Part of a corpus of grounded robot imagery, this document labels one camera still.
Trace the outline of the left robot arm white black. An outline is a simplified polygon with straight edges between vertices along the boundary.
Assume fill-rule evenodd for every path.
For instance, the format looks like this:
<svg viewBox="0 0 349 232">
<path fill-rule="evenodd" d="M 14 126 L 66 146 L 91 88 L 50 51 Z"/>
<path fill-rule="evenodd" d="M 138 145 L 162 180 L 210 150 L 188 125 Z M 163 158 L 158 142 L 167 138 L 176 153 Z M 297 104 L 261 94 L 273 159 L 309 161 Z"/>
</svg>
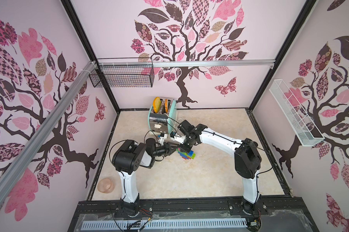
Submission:
<svg viewBox="0 0 349 232">
<path fill-rule="evenodd" d="M 172 142 L 157 142 L 154 138 L 144 143 L 134 140 L 118 142 L 120 147 L 109 156 L 111 164 L 120 176 L 122 195 L 121 210 L 130 217 L 138 215 L 140 210 L 140 194 L 137 189 L 136 171 L 139 167 L 151 169 L 157 157 L 167 157 L 178 150 L 179 144 Z"/>
</svg>

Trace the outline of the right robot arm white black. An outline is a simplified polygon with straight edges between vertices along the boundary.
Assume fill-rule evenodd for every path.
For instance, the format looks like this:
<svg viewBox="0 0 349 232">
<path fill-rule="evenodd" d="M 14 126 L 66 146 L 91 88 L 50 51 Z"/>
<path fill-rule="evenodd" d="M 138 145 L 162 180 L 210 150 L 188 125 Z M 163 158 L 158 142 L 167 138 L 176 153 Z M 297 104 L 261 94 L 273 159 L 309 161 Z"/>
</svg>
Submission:
<svg viewBox="0 0 349 232">
<path fill-rule="evenodd" d="M 248 215 L 254 214 L 260 198 L 258 174 L 262 158 L 258 144 L 249 138 L 240 140 L 225 136 L 203 124 L 193 126 L 186 120 L 178 125 L 178 129 L 183 136 L 175 141 L 180 143 L 182 151 L 188 153 L 193 146 L 207 144 L 234 157 L 235 171 L 243 183 L 242 210 Z"/>
</svg>

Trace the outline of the lime green lego brick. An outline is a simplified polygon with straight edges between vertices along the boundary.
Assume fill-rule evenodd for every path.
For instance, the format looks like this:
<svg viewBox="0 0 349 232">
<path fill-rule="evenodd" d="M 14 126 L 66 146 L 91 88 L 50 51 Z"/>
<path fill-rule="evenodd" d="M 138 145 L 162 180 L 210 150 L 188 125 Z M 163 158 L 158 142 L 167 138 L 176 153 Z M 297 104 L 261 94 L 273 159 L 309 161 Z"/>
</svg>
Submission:
<svg viewBox="0 0 349 232">
<path fill-rule="evenodd" d="M 196 154 L 192 151 L 190 153 L 188 153 L 188 156 L 191 158 L 191 159 L 194 159 Z"/>
</svg>

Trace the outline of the small blue lego brick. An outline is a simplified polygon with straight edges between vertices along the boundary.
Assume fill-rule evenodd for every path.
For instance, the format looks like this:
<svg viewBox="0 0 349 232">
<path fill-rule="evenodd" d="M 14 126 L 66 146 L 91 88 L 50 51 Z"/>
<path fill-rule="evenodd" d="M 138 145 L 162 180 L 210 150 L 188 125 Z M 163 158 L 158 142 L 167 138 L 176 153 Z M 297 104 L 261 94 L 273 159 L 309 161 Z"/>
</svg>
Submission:
<svg viewBox="0 0 349 232">
<path fill-rule="evenodd" d="M 195 153 L 193 151 L 190 151 L 189 153 L 187 153 L 187 156 L 192 157 Z"/>
</svg>

